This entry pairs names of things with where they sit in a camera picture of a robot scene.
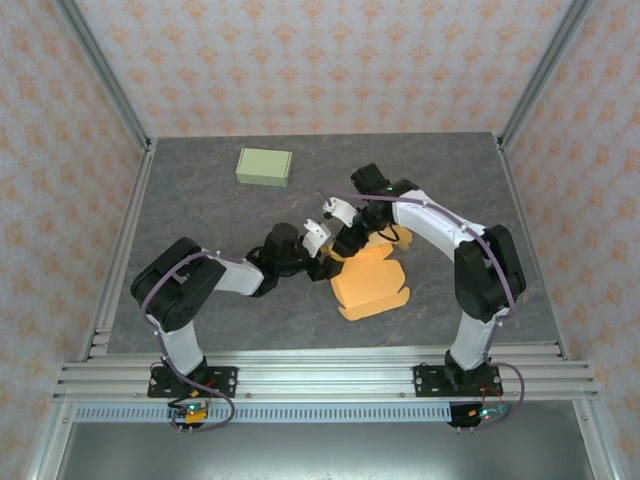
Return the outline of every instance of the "wall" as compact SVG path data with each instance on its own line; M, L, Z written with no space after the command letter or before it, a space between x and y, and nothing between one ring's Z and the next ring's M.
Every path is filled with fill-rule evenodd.
M570 0L80 0L153 136L499 133Z
M639 139L640 4L596 1L509 159L571 353L595 360L636 475Z
M0 476L22 479L139 150L51 0L2 2L0 51Z

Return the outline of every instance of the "gray table surface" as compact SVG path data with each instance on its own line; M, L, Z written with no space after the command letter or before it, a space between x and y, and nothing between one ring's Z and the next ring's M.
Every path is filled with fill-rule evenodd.
M235 168L243 147L292 151L289 185L239 184ZM528 286L518 301L517 316L505 323L497 341L557 340L549 301L491 134L220 137L158 142L109 353L157 351L129 286L178 238L188 236L205 248L244 256L263 243L277 222L288 221L302 229L291 211L321 220L323 199L315 185L353 191L350 175L370 162L377 163L392 182L407 178L471 221L506 226ZM257 192L276 195L279 201L253 198L232 219L234 205ZM195 321L200 344L204 350L266 350L451 343L460 320L451 262L417 236L409 251L393 256L401 262L411 288L409 303L400 309L349 322L338 312L330 284L312 283L300 273L281 279L278 288L260 299L212 294Z

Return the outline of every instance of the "robotic arm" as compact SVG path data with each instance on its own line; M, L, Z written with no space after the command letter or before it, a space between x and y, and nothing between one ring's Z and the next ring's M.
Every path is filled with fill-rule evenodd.
M337 198L325 202L325 217L344 224L334 239L333 252L351 257L372 233L397 224L447 255L454 263L456 299L463 312L457 337L445 357L444 377L454 395L477 396L480 379L489 369L486 353L493 329L499 317L509 312L507 292L481 243L488 244L497 259L513 301L526 287L509 231L501 225L485 228L452 214L408 180L392 185L375 164L359 169L351 180L368 204L356 209ZM203 252L178 269L150 301L147 296L159 280L187 256L202 252L201 247L182 238L136 277L131 294L139 305L147 300L147 318L158 327L167 354L181 374L197 383L206 380L206 358L192 320L213 290L260 297L277 285L279 277L306 271L317 281L340 273L342 263L336 255L319 253L332 240L329 229L312 220L305 228L306 235L300 236L293 225L275 225L264 245L239 262Z

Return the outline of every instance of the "light green box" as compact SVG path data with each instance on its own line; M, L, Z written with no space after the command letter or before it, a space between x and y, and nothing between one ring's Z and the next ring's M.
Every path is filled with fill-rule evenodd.
M243 148L236 175L240 183L286 187L291 169L291 152Z

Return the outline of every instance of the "perforated metal strip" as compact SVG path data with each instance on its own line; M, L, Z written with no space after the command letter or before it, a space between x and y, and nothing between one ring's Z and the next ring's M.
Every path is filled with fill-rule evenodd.
M375 422L443 422L451 421L448 403L376 403L376 404L287 404L248 403L236 406L238 423L375 423ZM164 423L170 409L146 403L80 403L75 422L80 423ZM209 408L207 421L225 418L223 404Z

